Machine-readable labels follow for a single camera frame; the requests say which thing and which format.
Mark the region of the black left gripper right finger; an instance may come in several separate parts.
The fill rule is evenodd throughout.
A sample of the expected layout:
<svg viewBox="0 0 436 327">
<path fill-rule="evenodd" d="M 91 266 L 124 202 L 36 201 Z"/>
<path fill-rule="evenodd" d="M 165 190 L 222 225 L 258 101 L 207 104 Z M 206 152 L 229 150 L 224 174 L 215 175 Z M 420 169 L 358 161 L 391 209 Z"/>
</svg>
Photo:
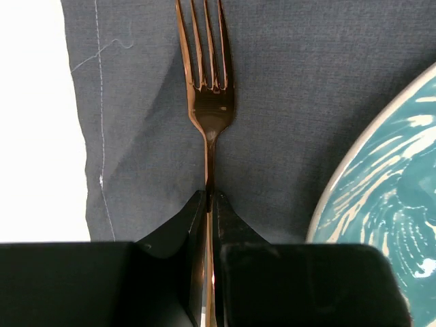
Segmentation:
<svg viewBox="0 0 436 327">
<path fill-rule="evenodd" d="M 411 326 L 387 259 L 360 244 L 272 244 L 214 198 L 219 326 Z"/>
</svg>

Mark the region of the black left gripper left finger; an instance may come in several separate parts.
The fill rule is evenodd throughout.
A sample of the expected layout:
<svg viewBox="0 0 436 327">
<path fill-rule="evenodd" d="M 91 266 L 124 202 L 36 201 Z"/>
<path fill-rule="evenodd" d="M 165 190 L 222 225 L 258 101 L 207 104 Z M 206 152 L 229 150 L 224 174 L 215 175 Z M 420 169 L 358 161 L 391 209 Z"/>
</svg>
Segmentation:
<svg viewBox="0 0 436 327">
<path fill-rule="evenodd" d="M 136 242 L 1 246 L 2 326 L 199 326 L 206 196 Z"/>
</svg>

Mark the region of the teal and red plate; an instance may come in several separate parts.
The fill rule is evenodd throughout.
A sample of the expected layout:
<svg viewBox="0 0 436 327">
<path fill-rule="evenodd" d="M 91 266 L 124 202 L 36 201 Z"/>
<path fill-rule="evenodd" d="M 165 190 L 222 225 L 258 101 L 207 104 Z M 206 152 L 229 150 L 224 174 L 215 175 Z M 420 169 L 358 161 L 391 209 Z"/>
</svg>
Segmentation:
<svg viewBox="0 0 436 327">
<path fill-rule="evenodd" d="M 414 326 L 435 325 L 435 68 L 369 124 L 314 210 L 310 243 L 362 243 L 391 263 Z"/>
</svg>

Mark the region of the copper fork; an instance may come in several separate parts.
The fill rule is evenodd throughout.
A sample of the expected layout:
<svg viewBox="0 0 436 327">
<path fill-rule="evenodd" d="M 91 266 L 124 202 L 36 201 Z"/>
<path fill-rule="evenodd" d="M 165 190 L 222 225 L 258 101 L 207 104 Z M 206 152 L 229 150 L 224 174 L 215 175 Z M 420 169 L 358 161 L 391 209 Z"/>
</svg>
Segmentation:
<svg viewBox="0 0 436 327">
<path fill-rule="evenodd" d="M 228 28 L 223 4 L 217 2 L 221 52 L 223 61 L 223 83 L 219 82 L 219 70 L 215 55 L 208 3 L 203 2 L 208 40 L 208 54 L 211 67 L 211 85 L 207 84 L 205 65 L 202 56 L 200 33 L 194 2 L 191 2 L 191 21 L 196 43 L 199 83 L 194 82 L 191 66 L 191 53 L 187 40 L 182 5 L 175 2 L 176 17 L 185 71 L 187 107 L 191 122 L 204 139 L 204 179 L 206 191 L 206 318 L 207 326 L 217 326 L 215 309 L 215 271 L 213 259 L 213 197 L 215 192 L 215 145 L 219 135 L 234 121 L 236 115 L 234 70 Z"/>
</svg>

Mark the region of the grey cloth placemat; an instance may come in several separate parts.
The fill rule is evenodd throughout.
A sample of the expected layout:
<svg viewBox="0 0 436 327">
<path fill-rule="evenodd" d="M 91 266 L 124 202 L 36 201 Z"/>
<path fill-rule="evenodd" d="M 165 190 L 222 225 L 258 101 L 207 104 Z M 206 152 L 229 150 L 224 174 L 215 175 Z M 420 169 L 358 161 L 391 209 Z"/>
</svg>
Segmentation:
<svg viewBox="0 0 436 327">
<path fill-rule="evenodd" d="M 138 240 L 204 186 L 173 1 L 64 1 L 92 240 Z M 434 1 L 224 1 L 236 118 L 216 181 L 272 243 L 304 240 L 334 170 L 435 62 Z"/>
</svg>

